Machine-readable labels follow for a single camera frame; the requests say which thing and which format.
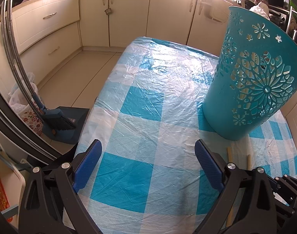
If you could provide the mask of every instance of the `broom handle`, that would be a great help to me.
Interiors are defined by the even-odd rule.
[[[35,107],[34,103],[32,102],[31,98],[29,97],[22,81],[20,80],[20,77],[17,73],[15,64],[14,64],[14,60],[12,57],[12,53],[11,53],[11,45],[9,43],[9,36],[7,34],[7,23],[6,23],[6,18],[5,18],[5,0],[2,1],[2,5],[1,5],[1,33],[2,33],[2,41],[3,41],[3,46],[4,46],[4,50],[5,50],[5,54],[6,54],[6,58],[8,60],[8,63],[10,65],[10,69],[12,71],[12,74],[14,76],[14,79],[18,85],[18,87],[20,88],[23,96],[26,98],[29,106],[32,108],[32,110],[35,112],[35,114],[38,116],[38,118],[41,120],[41,122],[44,122],[41,114],[39,113],[39,111],[37,110],[37,108]]]
[[[32,98],[34,99],[35,103],[37,106],[43,110],[45,106],[43,103],[40,101],[39,97],[35,93],[34,89],[32,88],[30,81],[28,80],[28,77],[26,75],[26,72],[24,70],[22,61],[20,60],[20,55],[18,54],[15,38],[14,38],[14,31],[13,31],[13,23],[12,23],[12,1],[13,0],[8,0],[8,33],[9,33],[9,39],[12,47],[12,51],[14,52],[14,59],[16,61],[16,64],[18,66],[18,69],[22,75],[23,81],[25,82],[27,89],[30,91]]]

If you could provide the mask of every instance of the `broom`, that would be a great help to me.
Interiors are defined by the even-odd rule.
[[[24,70],[24,67],[22,65],[22,62],[20,60],[20,56],[18,54],[18,50],[16,47],[16,42],[15,42],[15,38],[14,38],[14,32],[13,32],[13,25],[12,25],[12,2],[13,0],[8,0],[8,4],[7,4],[7,19],[5,18],[5,2],[2,3],[2,13],[1,13],[1,17],[3,17],[3,19],[5,20],[6,23],[6,27],[7,27],[7,33],[4,33],[4,37],[5,37],[5,43],[8,44],[10,42],[11,46],[8,46],[9,51],[12,51],[12,55],[16,61],[16,64],[18,66],[18,69],[22,75],[23,81],[25,82],[28,90],[31,93],[31,96],[33,98],[33,100],[35,101],[36,105],[39,107],[40,109],[40,120],[45,122],[50,128],[52,128],[52,133],[56,134],[55,130],[71,130],[71,129],[75,129],[76,126],[74,124],[74,122],[72,122],[69,118],[65,117],[65,115],[63,114],[62,110],[59,108],[56,109],[52,109],[49,110],[45,107],[45,105],[41,102],[41,100],[39,99],[39,97],[37,96],[37,94],[35,93],[34,89],[32,88],[28,77],[26,75],[26,72]],[[13,75],[16,79],[16,82],[18,84],[18,86],[20,86],[20,89],[22,87],[22,83],[20,81],[20,78],[17,78],[18,74],[16,71],[15,66],[11,66],[11,70],[13,72]],[[28,102],[29,104],[33,104],[32,101],[30,100],[29,95],[25,95],[26,98],[29,98]]]

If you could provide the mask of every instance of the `checkered tablecloth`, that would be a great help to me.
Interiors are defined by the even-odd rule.
[[[194,154],[199,138],[226,161],[231,146],[241,168],[251,154],[253,167],[297,177],[296,148],[280,111],[236,142],[209,126],[202,102],[217,62],[202,51],[144,37],[118,60],[76,152],[94,139],[102,143],[79,196],[104,234],[194,231],[218,195]]]

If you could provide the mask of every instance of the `floor grout line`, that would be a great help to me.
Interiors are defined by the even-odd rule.
[[[91,83],[91,81],[93,80],[93,78],[88,82],[88,84],[85,86],[85,88],[89,85],[89,83]],[[77,101],[77,99],[80,97],[81,93],[84,91],[84,89],[80,92],[80,94],[78,95],[78,97],[75,99],[75,101],[73,102],[73,104],[71,105],[71,107],[73,107],[74,103]]]

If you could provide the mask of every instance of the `white trash bag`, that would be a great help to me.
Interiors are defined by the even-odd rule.
[[[38,95],[38,88],[34,83],[30,83],[35,93]],[[35,112],[32,110],[24,95],[20,89],[16,89],[10,100],[9,105],[15,111],[15,113],[39,136],[42,135],[43,124],[40,119],[36,116]]]

